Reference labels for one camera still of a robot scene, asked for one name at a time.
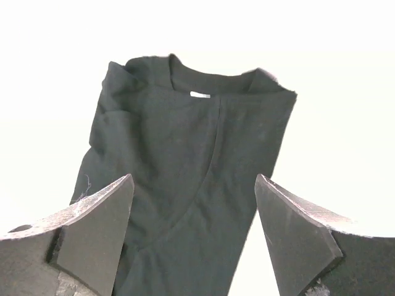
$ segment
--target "pointed metal jaw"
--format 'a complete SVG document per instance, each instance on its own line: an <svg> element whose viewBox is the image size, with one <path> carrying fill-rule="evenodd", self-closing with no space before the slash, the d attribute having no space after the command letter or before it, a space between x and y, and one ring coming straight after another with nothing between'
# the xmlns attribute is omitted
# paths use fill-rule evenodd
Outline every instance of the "pointed metal jaw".
<svg viewBox="0 0 395 296"><path fill-rule="evenodd" d="M127 175L60 212L0 235L0 295L110 296L133 191Z"/></svg>
<svg viewBox="0 0 395 296"><path fill-rule="evenodd" d="M393 295L395 236L375 236L380 226L337 215L263 175L255 193L281 296Z"/></svg>

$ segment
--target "scratched metal surface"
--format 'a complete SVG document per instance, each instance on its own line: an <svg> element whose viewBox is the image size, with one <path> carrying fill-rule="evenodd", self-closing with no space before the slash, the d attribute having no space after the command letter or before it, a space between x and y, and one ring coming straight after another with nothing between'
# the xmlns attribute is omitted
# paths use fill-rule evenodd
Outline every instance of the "scratched metal surface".
<svg viewBox="0 0 395 296"><path fill-rule="evenodd" d="M394 294L395 236L377 235L381 226L374 220L361 223L333 213L263 175L256 180L256 197L281 296ZM329 235L317 240L323 231ZM322 243L340 253L322 257Z"/></svg>
<svg viewBox="0 0 395 296"><path fill-rule="evenodd" d="M31 225L0 234L0 295L97 296L80 281L47 264L48 250L57 231L89 215L128 178L131 176Z"/></svg>

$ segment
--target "white background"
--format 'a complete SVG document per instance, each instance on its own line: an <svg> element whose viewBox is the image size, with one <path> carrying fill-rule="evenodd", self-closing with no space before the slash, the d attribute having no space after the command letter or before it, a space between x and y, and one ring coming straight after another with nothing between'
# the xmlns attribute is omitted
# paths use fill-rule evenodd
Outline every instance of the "white background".
<svg viewBox="0 0 395 296"><path fill-rule="evenodd" d="M392 228L387 2L0 2L0 231L69 204L108 62L171 52L207 73L262 67L295 90L273 180ZM229 295L278 295L258 217Z"/></svg>

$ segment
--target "machine part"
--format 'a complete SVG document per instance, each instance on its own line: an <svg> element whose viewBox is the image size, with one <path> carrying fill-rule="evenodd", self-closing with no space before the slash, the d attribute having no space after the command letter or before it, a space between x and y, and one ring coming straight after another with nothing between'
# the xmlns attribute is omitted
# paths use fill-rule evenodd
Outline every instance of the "machine part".
<svg viewBox="0 0 395 296"><path fill-rule="evenodd" d="M395 237L259 175L257 206L281 296L392 296Z"/></svg>
<svg viewBox="0 0 395 296"><path fill-rule="evenodd" d="M133 192L126 175L0 236L0 295L110 296Z"/></svg>

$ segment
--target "black fabric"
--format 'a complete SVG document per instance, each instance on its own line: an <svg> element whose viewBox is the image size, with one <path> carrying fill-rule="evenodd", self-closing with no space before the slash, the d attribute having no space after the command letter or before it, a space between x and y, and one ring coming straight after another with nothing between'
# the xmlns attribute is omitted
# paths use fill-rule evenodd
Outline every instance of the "black fabric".
<svg viewBox="0 0 395 296"><path fill-rule="evenodd" d="M113 295L228 294L256 176L272 175L295 101L259 68L207 74L173 54L109 64L72 200L88 177L92 194L133 176Z"/></svg>

